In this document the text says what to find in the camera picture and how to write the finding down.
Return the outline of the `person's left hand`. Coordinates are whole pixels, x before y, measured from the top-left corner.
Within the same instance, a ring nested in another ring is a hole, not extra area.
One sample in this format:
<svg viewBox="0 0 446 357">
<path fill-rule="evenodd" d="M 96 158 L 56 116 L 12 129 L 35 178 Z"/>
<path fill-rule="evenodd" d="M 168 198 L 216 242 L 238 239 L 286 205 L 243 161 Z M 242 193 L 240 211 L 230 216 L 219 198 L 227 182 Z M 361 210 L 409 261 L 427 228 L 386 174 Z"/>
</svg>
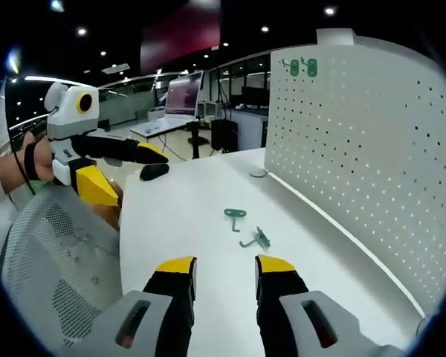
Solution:
<svg viewBox="0 0 446 357">
<path fill-rule="evenodd" d="M 45 181 L 53 181 L 53 154 L 50 141 L 46 137 L 35 143 L 33 159 L 38 178 Z"/>
</svg>

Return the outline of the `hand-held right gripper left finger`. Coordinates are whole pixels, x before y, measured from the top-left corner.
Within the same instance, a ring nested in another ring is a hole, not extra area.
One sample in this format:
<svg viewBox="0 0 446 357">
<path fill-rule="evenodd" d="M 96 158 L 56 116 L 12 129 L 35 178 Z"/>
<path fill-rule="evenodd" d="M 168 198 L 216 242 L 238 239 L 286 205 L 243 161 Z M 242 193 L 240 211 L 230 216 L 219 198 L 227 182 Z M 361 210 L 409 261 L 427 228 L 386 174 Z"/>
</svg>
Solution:
<svg viewBox="0 0 446 357">
<path fill-rule="evenodd" d="M 186 356 L 194 324 L 197 258 L 160 264 L 141 291 L 101 313 L 71 356 Z"/>
</svg>

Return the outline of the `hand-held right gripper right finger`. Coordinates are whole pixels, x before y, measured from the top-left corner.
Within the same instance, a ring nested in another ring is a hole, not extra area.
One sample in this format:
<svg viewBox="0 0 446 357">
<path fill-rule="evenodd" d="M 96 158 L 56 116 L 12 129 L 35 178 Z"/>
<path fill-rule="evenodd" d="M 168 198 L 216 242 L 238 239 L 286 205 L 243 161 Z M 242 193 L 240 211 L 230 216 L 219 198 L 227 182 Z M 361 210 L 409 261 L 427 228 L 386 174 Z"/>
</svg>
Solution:
<svg viewBox="0 0 446 357">
<path fill-rule="evenodd" d="M 402 356 L 361 332 L 359 320 L 324 293 L 309 290 L 289 262 L 255 256 L 256 322 L 266 356 Z"/>
</svg>

